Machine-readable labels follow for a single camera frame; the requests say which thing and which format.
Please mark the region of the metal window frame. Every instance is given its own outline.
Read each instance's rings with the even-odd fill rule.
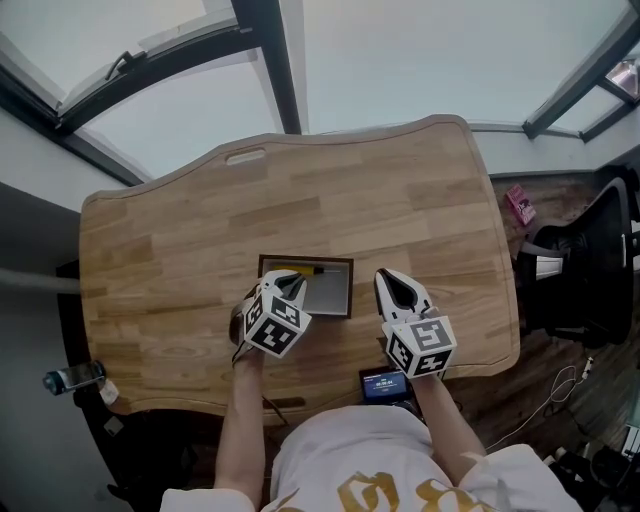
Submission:
[[[589,58],[578,66],[551,97],[524,122],[522,128],[530,139],[535,139],[549,128],[596,85],[601,85],[604,89],[608,88],[608,84],[603,82],[606,80],[607,73],[618,62],[624,60],[640,41],[640,14],[636,9],[640,2],[630,0],[630,3],[632,5],[629,5],[624,15]],[[623,95],[616,92],[613,94],[618,97]],[[623,101],[626,101],[624,107],[628,110],[630,103],[627,100],[628,98],[624,97]]]
[[[624,101],[625,103],[628,103],[629,105],[633,105],[636,102],[636,99],[631,94],[629,94],[618,84],[609,80],[607,77],[604,77],[598,82],[598,87],[604,89],[610,94],[613,94],[616,98]]]
[[[638,103],[623,103],[600,117],[591,126],[588,126],[584,131],[580,132],[580,138],[586,144],[590,140],[595,139],[598,135],[611,128],[614,124],[620,121],[622,118],[628,116],[633,112]]]
[[[80,93],[73,105],[60,113],[37,97],[0,64],[0,108],[38,133],[79,156],[121,183],[134,186],[142,180],[131,170],[78,136],[75,132],[91,119],[133,94],[193,68],[241,51],[261,48],[285,133],[300,134],[293,76],[278,0],[232,0],[237,25],[193,37],[167,47],[140,52],[117,72]]]
[[[131,170],[80,136],[74,133],[68,135],[60,133],[56,129],[58,124],[56,111],[24,87],[2,66],[0,66],[0,108],[120,183],[129,187],[142,183],[142,180]]]

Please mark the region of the cable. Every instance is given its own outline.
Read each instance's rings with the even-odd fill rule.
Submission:
[[[493,443],[491,446],[487,447],[487,450],[491,450],[491,448],[499,445],[500,443],[502,443],[503,441],[505,441],[506,439],[510,438],[512,435],[520,432],[526,425],[527,423],[529,423],[536,414],[538,414],[538,412],[540,412],[547,404],[549,403],[554,403],[554,404],[561,404],[562,402],[565,402],[567,400],[567,398],[569,398],[569,396],[571,395],[571,393],[573,392],[573,390],[576,388],[576,386],[579,386],[580,384],[582,384],[585,380],[586,380],[586,376],[588,376],[588,368],[591,367],[590,362],[592,361],[591,358],[589,358],[589,360],[587,361],[587,364],[585,365],[585,371],[583,372],[582,375],[582,379],[577,382],[577,378],[576,378],[576,367],[575,366],[565,366],[562,370],[560,370],[557,375],[556,378],[553,380],[553,385],[551,386],[551,392],[549,393],[549,398],[547,398],[542,405],[540,405],[540,407],[538,407],[535,411],[533,411],[533,413],[531,414],[531,416],[529,416],[524,423],[522,423],[522,425],[520,425],[517,429],[515,429],[513,432],[507,434],[506,436],[504,436],[502,439],[500,439],[499,441]],[[557,385],[558,383],[558,379],[560,378],[560,375],[562,375],[562,372],[564,372],[565,370],[573,370],[573,376],[569,377],[567,380],[563,381],[560,385]],[[556,393],[558,393],[558,391],[566,384],[570,384],[571,387],[569,388],[569,391],[567,391],[564,396],[562,396],[561,398],[557,398],[556,397]]]
[[[278,450],[280,450],[282,448],[282,446],[280,445],[280,443],[278,441],[276,441],[273,437],[271,437],[269,435],[269,433],[265,430],[264,431],[264,437],[270,442],[273,443],[273,445],[278,448]]]
[[[235,366],[236,361],[237,361],[238,359],[240,359],[240,357],[242,357],[242,356],[243,356],[246,352],[248,352],[249,350],[252,350],[252,349],[253,349],[253,347],[252,347],[252,346],[249,346],[249,348],[247,348],[247,347],[245,346],[245,343],[246,343],[246,342],[245,342],[244,340],[242,340],[242,341],[238,344],[238,348],[236,349],[236,351],[235,351],[235,352],[233,353],[233,355],[231,356],[231,366],[232,366],[232,367],[233,367],[233,366]]]
[[[581,425],[578,422],[578,420],[574,416],[574,414],[571,411],[571,409],[569,409],[569,407],[567,406],[566,402],[559,409],[554,408],[553,404],[547,404],[547,407],[544,409],[544,411],[542,411],[542,417],[543,418],[550,418],[551,416],[555,416],[555,415],[560,414],[562,412],[566,412],[566,413],[569,414],[569,417],[571,418],[571,420],[575,424],[576,428],[578,429],[578,432],[580,432],[580,434],[583,437],[586,437],[590,441],[598,441],[600,444],[602,444],[602,446],[606,446],[607,448],[610,448],[610,446],[607,443],[605,443],[602,440],[602,438],[592,435],[591,433],[589,433],[589,431],[583,425]]]
[[[267,402],[269,404],[269,406],[275,411],[275,413],[278,415],[278,417],[282,420],[282,423],[284,423],[288,427],[289,426],[289,422],[282,415],[282,413],[280,412],[280,409],[278,408],[278,406],[276,404],[274,404],[271,400],[269,400],[264,395],[262,395],[262,400],[264,400],[265,402]]]

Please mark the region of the small device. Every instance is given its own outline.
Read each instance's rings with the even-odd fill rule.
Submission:
[[[587,380],[587,377],[589,377],[589,374],[591,373],[591,366],[593,366],[593,357],[589,357],[584,365],[584,370],[582,370],[582,380]]]
[[[536,211],[529,201],[527,194],[520,185],[514,185],[505,194],[505,199],[509,208],[520,221],[523,226],[526,226],[536,216]]]
[[[401,370],[387,366],[360,372],[362,397],[368,405],[394,405],[413,398],[409,380]]]

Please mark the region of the pink object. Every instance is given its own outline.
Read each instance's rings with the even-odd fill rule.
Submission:
[[[536,211],[531,205],[531,201],[524,193],[520,185],[514,185],[505,194],[509,207],[523,226],[526,226],[536,216]]]

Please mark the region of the white t-shirt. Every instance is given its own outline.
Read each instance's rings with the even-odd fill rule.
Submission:
[[[479,460],[453,487],[431,459],[429,430],[408,411],[355,406],[327,411],[298,427],[273,464],[264,512],[580,511],[527,445]],[[251,512],[228,489],[165,492],[161,512]]]

